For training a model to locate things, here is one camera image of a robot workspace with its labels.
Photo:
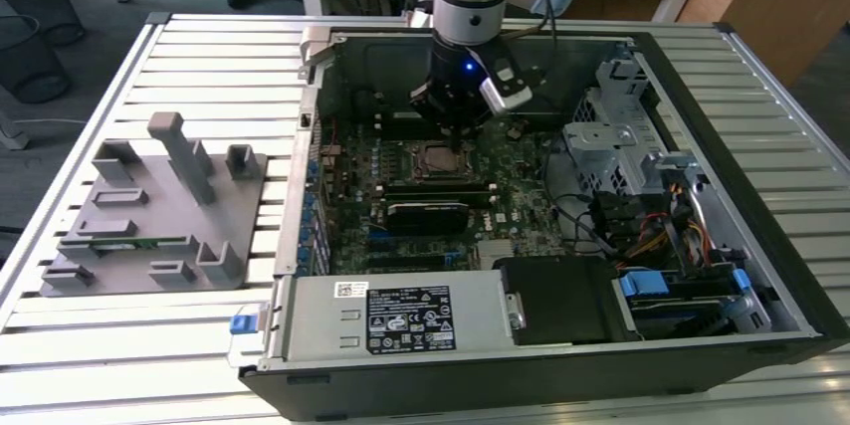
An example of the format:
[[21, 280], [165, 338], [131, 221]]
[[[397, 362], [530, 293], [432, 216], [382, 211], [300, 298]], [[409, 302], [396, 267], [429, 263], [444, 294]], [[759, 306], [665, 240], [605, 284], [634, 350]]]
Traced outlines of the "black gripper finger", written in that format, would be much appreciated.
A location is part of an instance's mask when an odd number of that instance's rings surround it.
[[462, 114], [456, 128], [457, 149], [461, 149], [468, 142], [476, 140], [492, 119], [493, 113], [488, 109], [482, 111], [466, 111]]
[[429, 83], [410, 91], [410, 106], [445, 137], [449, 149], [458, 151], [458, 133], [452, 110], [437, 95], [429, 92]]

